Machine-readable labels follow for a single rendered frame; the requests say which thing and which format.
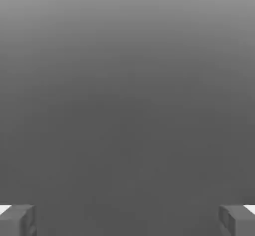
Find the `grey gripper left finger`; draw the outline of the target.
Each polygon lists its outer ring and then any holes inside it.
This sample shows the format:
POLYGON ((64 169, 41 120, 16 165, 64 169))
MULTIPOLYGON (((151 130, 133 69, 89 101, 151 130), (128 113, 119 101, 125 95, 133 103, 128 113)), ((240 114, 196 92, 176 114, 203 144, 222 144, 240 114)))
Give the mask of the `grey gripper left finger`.
POLYGON ((37 236, 36 206, 0 205, 0 236, 37 236))

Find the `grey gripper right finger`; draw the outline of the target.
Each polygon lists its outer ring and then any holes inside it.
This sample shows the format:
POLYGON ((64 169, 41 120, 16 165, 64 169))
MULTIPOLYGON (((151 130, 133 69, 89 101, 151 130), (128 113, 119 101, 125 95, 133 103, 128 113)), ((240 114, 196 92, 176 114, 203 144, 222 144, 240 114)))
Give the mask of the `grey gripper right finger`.
POLYGON ((255 236, 255 205, 220 205, 222 236, 255 236))

